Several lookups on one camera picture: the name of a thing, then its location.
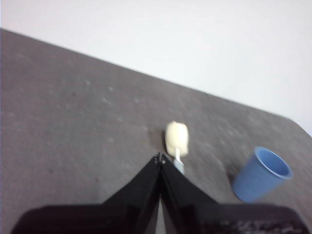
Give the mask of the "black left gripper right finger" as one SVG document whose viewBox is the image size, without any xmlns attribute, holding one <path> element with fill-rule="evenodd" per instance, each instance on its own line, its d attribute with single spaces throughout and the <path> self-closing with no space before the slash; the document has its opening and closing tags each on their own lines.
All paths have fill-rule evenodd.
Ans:
<svg viewBox="0 0 312 234">
<path fill-rule="evenodd" d="M 179 234 L 307 234 L 292 209 L 272 204 L 221 204 L 160 160 L 163 204 Z"/>
</svg>

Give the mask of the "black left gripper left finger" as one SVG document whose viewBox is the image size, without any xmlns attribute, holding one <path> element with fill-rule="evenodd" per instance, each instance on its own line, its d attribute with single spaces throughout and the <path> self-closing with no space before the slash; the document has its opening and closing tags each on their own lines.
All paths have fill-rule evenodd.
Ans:
<svg viewBox="0 0 312 234">
<path fill-rule="evenodd" d="M 14 234 L 144 234 L 156 231 L 160 154 L 101 204 L 56 205 L 24 213 Z"/>
</svg>

